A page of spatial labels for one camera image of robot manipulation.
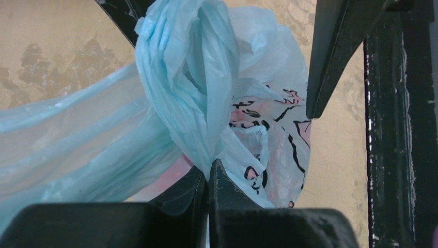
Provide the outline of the light blue plastic bag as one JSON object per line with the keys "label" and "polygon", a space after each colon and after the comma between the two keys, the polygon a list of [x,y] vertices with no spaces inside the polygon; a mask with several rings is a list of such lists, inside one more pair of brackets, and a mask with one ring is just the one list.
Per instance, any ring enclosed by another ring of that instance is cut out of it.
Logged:
{"label": "light blue plastic bag", "polygon": [[289,27],[258,7],[156,1],[134,63],[71,95],[1,111],[1,229],[35,203],[121,202],[187,157],[264,208],[306,179],[307,71]]}

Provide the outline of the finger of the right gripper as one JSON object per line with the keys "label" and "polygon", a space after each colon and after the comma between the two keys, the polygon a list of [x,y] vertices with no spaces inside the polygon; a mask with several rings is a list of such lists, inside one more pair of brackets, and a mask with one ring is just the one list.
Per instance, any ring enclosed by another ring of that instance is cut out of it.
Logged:
{"label": "finger of the right gripper", "polygon": [[138,34],[134,31],[137,21],[146,15],[155,0],[95,0],[134,47]]}
{"label": "finger of the right gripper", "polygon": [[309,66],[306,115],[321,117],[358,46],[390,1],[318,0]]}

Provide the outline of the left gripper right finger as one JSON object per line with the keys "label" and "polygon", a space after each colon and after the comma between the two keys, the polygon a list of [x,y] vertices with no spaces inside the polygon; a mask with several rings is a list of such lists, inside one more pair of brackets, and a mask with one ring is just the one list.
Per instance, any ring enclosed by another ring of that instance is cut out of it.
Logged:
{"label": "left gripper right finger", "polygon": [[265,209],[212,163],[210,247],[358,247],[350,222],[335,209]]}

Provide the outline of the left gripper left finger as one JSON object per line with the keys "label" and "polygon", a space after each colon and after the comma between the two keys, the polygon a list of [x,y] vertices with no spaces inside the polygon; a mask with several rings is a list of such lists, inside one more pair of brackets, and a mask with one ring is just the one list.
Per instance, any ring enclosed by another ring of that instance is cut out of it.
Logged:
{"label": "left gripper left finger", "polygon": [[34,204],[1,236],[1,247],[203,247],[207,183],[192,168],[149,202]]}

